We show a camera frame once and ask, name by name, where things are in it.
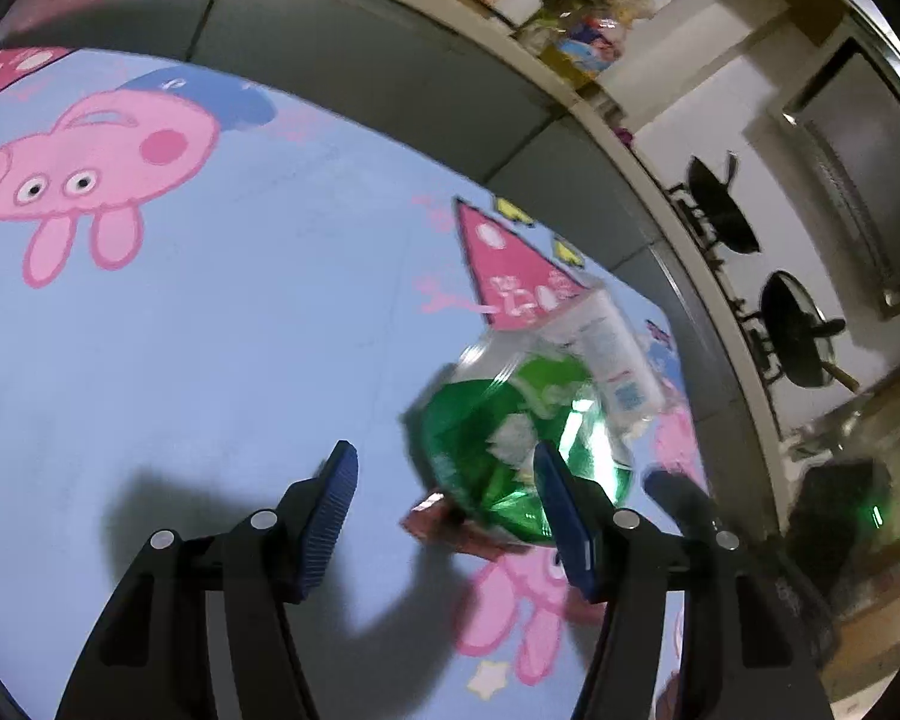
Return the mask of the green plastic bottle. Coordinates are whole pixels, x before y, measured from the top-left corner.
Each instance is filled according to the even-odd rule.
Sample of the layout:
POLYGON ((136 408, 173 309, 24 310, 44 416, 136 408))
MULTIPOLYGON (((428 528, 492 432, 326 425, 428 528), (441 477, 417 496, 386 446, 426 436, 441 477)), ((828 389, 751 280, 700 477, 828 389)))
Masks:
POLYGON ((631 450, 592 372, 533 332, 484 333, 427 395, 418 424, 437 488, 505 541, 553 543, 533 472, 541 442, 614 504, 631 489, 631 450))

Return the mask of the clear plastic bottle white label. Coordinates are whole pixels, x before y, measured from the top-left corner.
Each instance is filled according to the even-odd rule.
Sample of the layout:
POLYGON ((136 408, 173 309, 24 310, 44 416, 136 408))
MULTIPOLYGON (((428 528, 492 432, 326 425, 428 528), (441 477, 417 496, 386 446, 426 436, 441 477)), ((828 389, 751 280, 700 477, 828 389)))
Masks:
POLYGON ((563 302, 538 325, 538 332, 589 368, 621 436, 640 436, 667 409, 660 374, 605 286, 563 302))

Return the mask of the black wok with lid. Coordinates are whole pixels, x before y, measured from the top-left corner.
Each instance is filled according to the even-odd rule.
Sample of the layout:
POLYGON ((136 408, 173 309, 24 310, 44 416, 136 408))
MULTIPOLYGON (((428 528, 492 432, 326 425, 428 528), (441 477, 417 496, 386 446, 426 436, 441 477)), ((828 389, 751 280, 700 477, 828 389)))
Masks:
POLYGON ((805 285, 775 270, 759 294, 758 309, 738 304, 736 320, 766 385, 779 380, 798 388, 824 388, 837 382, 851 394, 860 382, 837 364, 834 338, 847 330, 844 317, 828 317, 805 285))

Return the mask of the black frying pan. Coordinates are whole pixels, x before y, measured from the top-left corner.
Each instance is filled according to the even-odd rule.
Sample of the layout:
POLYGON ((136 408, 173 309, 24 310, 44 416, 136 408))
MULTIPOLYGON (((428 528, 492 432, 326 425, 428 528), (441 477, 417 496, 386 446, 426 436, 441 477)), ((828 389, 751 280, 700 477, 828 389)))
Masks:
POLYGON ((719 245, 740 255, 761 252, 756 232, 731 196, 731 184, 739 165, 738 156, 729 151, 725 176, 718 177, 701 158, 692 156, 685 180, 667 190, 678 215, 706 254, 719 245))

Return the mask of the red flat wrapper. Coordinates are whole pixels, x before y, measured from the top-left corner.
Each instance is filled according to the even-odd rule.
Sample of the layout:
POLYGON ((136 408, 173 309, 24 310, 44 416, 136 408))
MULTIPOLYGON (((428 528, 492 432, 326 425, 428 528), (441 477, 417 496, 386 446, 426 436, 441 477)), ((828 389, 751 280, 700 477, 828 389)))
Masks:
POLYGON ((484 528, 450 496, 434 489, 409 509, 401 528, 424 544, 440 544, 453 553, 496 561, 507 554, 526 554, 530 544, 502 530, 484 528))

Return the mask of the black gas stove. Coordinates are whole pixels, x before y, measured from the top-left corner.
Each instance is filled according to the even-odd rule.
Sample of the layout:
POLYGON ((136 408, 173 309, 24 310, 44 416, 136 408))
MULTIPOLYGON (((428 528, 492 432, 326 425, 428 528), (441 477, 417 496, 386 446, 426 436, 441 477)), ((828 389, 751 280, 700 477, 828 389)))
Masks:
POLYGON ((772 385, 777 380, 781 380, 784 371, 782 371, 781 365, 775 360, 774 349, 772 349, 772 343, 770 343, 769 335, 766 332, 766 327, 764 327, 761 312, 746 302, 746 299, 738 293, 738 289, 733 286, 730 280, 727 270, 727 254, 735 254, 735 252, 731 252, 731 250, 725 249, 723 245, 719 245, 712 252, 706 254, 692 232, 691 238, 696 242, 697 249, 701 250, 704 262, 706 262, 710 273, 717 280, 718 288, 724 294, 725 301, 728 302, 731 315, 738 323, 738 328, 743 333, 743 337, 745 337, 749 354, 756 367, 758 367, 759 376, 763 379, 763 384, 772 385))

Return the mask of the blue Peppa Pig cloth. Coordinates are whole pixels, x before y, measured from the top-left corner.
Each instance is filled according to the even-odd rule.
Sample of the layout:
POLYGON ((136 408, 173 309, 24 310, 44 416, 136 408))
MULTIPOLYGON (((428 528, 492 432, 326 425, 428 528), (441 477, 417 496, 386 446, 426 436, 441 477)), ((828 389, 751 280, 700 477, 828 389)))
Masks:
POLYGON ((566 718, 600 619, 557 559, 419 543, 408 411, 494 319, 613 291, 685 385, 678 299, 368 128, 147 55, 0 50, 0 679, 58 708, 144 539, 232 527, 338 440, 359 486, 290 613, 326 718, 566 718))

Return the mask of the steel range hood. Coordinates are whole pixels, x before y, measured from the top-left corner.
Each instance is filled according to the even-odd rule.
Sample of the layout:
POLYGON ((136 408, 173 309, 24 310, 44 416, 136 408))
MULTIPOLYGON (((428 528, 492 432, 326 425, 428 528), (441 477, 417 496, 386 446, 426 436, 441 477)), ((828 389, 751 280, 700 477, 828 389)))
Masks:
POLYGON ((900 54, 844 21, 772 106, 875 291, 900 314, 900 54))

